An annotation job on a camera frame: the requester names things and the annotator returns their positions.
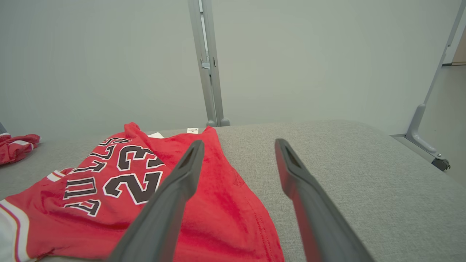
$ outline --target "white label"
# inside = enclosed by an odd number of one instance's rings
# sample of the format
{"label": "white label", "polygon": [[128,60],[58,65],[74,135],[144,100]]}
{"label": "white label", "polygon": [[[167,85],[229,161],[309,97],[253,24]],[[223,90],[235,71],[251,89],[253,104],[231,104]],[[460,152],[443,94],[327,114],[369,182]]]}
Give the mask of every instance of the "white label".
{"label": "white label", "polygon": [[149,135],[150,138],[164,138],[159,132]]}
{"label": "white label", "polygon": [[188,132],[186,133],[199,134],[199,128],[188,127]]}

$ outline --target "red shirt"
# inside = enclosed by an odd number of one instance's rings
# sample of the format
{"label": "red shirt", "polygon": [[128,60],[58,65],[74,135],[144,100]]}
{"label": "red shirt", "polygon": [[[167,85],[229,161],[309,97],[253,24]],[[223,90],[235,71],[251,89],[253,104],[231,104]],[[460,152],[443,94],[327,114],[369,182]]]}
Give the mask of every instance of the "red shirt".
{"label": "red shirt", "polygon": [[204,162],[197,192],[186,204],[174,261],[284,260],[267,210],[228,163],[214,128],[164,139],[148,137],[135,123],[124,129],[77,168],[54,171],[0,201],[1,261],[107,258],[198,139],[205,143]]}

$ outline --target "gray fabric surface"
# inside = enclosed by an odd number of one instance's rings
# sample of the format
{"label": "gray fabric surface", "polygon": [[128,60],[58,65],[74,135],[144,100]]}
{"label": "gray fabric surface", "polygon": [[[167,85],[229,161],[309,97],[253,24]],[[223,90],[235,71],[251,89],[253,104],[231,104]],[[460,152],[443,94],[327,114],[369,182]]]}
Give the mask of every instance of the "gray fabric surface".
{"label": "gray fabric surface", "polygon": [[[376,261],[464,261],[466,190],[382,132],[349,121],[216,129],[226,158],[269,211],[287,261],[305,256],[292,202],[281,190],[275,138],[291,144]],[[78,165],[105,138],[46,142],[0,167],[0,199]]]}

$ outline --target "red jersey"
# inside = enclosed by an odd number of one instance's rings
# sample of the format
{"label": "red jersey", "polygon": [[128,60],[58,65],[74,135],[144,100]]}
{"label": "red jersey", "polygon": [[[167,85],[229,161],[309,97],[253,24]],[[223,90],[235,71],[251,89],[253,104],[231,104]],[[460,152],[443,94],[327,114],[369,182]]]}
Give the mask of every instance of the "red jersey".
{"label": "red jersey", "polygon": [[223,155],[216,130],[150,138],[135,123],[77,167],[0,201],[0,261],[47,255],[105,259],[190,144],[204,162],[187,202],[174,261],[283,261],[261,201]]}

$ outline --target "metal stand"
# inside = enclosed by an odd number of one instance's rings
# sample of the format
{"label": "metal stand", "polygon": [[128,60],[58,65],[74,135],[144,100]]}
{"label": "metal stand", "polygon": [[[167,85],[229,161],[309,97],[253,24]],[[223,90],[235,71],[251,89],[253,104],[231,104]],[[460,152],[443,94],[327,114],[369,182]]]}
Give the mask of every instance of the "metal stand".
{"label": "metal stand", "polygon": [[432,164],[436,166],[440,170],[446,170],[450,168],[450,163],[445,157],[442,156],[440,152],[435,149],[435,147],[431,146],[427,143],[422,137],[419,135],[419,125],[421,124],[422,116],[424,115],[425,111],[425,103],[420,104],[412,117],[411,124],[408,128],[406,135],[404,136],[407,140],[411,141],[413,144],[417,145],[427,153],[431,154],[435,159],[432,161]]}

